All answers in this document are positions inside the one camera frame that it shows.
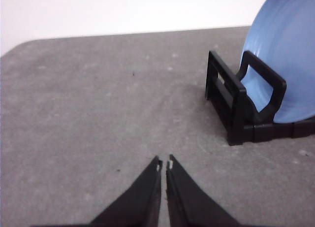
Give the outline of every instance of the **blue plate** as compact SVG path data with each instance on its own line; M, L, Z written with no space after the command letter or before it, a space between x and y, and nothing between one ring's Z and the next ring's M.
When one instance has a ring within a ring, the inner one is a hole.
M275 123L315 116L315 0L267 0L247 35L246 50L286 80ZM261 111L270 100L271 86L251 67L242 83Z

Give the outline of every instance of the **gray table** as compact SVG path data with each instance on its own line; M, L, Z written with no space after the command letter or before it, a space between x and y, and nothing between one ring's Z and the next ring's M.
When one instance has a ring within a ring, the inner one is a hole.
M36 40L4 55L2 226L88 222L170 153L241 223L313 226L315 136L230 147L204 99L208 51L236 71L247 31ZM167 227L165 166L162 178Z

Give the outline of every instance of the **plate holder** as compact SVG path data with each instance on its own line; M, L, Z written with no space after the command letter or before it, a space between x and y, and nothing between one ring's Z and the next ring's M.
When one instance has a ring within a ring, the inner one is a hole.
M259 112L241 83L249 65L273 88L269 103ZM285 91L285 80L252 52L243 53L236 75L215 51L209 52L205 97L212 102L227 130L229 145L315 134L315 117L295 123L273 123Z

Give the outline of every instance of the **gray countertop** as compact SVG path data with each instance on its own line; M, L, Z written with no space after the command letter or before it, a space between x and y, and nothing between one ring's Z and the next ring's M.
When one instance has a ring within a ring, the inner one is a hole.
M3 227L87 223L154 155L243 224L315 224L315 136L230 147L207 56L235 72L248 27L45 39L1 59Z

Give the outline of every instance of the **wall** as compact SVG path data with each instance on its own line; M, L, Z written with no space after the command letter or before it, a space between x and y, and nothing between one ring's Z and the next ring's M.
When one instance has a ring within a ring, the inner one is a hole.
M33 39L250 25L265 0L1 0L1 54Z

